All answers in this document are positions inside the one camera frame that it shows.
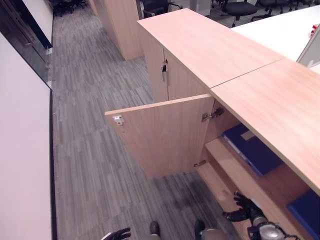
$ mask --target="black glove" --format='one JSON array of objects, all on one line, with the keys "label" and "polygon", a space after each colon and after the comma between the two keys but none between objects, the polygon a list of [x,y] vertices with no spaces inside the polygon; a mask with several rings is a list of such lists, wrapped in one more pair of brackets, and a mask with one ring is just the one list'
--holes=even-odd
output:
[{"label": "black glove", "polygon": [[107,235],[105,235],[101,240],[124,240],[130,238],[130,230],[130,227],[127,227],[119,231],[110,232]]},{"label": "black glove", "polygon": [[241,208],[237,211],[222,213],[223,216],[229,221],[240,222],[243,220],[250,219],[251,223],[253,223],[254,219],[258,217],[266,218],[262,210],[259,207],[257,207],[257,205],[255,205],[255,203],[252,200],[246,198],[241,193],[236,191],[234,193],[233,199],[236,201],[236,204]]}]

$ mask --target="office chair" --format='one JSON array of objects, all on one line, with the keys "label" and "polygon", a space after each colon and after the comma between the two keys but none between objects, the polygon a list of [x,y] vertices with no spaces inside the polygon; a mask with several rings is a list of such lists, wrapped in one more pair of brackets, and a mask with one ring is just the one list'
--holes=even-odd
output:
[{"label": "office chair", "polygon": [[224,2],[224,0],[211,0],[211,2],[212,2],[212,5],[211,5],[211,8],[215,8],[215,1],[216,1],[216,3],[218,4],[218,6],[222,6],[222,3]]},{"label": "office chair", "polygon": [[84,9],[84,6],[87,5],[87,0],[71,0],[70,5],[72,8],[80,6]]},{"label": "office chair", "polygon": [[73,13],[74,9],[71,7],[70,2],[65,0],[49,0],[53,5],[53,14],[60,15],[62,17],[63,13],[70,12]]},{"label": "office chair", "polygon": [[267,14],[253,16],[251,18],[251,22],[255,19],[265,19],[268,17],[272,17],[271,13],[273,8],[280,7],[280,14],[284,13],[283,6],[288,5],[290,2],[288,0],[259,0],[259,4],[265,7],[265,11],[269,11]]},{"label": "office chair", "polygon": [[296,2],[296,5],[295,5],[295,8],[294,8],[294,9],[295,9],[295,10],[298,10],[298,6],[299,6],[300,3],[302,3],[303,5],[308,5],[308,7],[310,7],[312,1],[313,1],[313,0],[290,0],[290,1],[289,1],[289,2],[290,2],[290,4],[289,4],[289,6],[290,6],[289,12],[292,11],[294,2]]},{"label": "office chair", "polygon": [[228,0],[224,0],[222,3],[222,12],[235,17],[232,28],[236,25],[236,21],[239,21],[241,16],[255,14],[257,11],[258,8],[247,2],[247,0],[237,2],[228,2]]},{"label": "office chair", "polygon": [[168,0],[142,0],[143,4],[143,18],[149,18],[152,16],[165,14],[168,12],[169,5],[173,5],[182,9],[182,6],[170,2]]}]

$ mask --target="shoe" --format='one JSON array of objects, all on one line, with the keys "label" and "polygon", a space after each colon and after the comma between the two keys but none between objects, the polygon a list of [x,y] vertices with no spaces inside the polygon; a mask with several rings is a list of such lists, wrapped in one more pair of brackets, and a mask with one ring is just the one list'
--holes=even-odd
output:
[{"label": "shoe", "polygon": [[160,237],[160,227],[158,222],[153,221],[150,223],[150,235],[158,235]]},{"label": "shoe", "polygon": [[194,224],[194,238],[195,240],[201,240],[201,232],[206,229],[204,221],[197,219]]}]

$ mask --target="door latch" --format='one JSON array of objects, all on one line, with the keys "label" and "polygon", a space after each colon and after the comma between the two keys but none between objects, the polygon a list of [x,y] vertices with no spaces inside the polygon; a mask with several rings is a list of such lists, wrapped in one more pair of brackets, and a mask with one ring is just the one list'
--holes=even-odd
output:
[{"label": "door latch", "polygon": [[118,116],[113,116],[113,121],[118,125],[118,126],[123,126],[124,125],[124,118],[121,115]]},{"label": "door latch", "polygon": [[225,110],[222,107],[218,107],[211,114],[206,112],[206,113],[202,114],[202,122],[206,121],[207,119],[213,119],[215,117],[218,117],[218,116],[222,115],[224,112],[225,112]]},{"label": "door latch", "polygon": [[162,81],[167,82],[167,84],[169,85],[168,76],[167,76],[167,63],[168,63],[167,60],[163,62],[163,65],[161,67],[161,73],[162,73]]}]

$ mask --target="blue folder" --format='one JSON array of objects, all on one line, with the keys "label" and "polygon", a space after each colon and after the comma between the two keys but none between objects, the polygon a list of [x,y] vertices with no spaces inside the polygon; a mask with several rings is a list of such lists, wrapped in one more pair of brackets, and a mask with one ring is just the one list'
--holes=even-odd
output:
[{"label": "blue folder", "polygon": [[320,239],[320,197],[309,190],[288,205],[288,209],[315,239]]},{"label": "blue folder", "polygon": [[225,131],[223,137],[260,177],[283,163],[270,148],[243,124]]}]

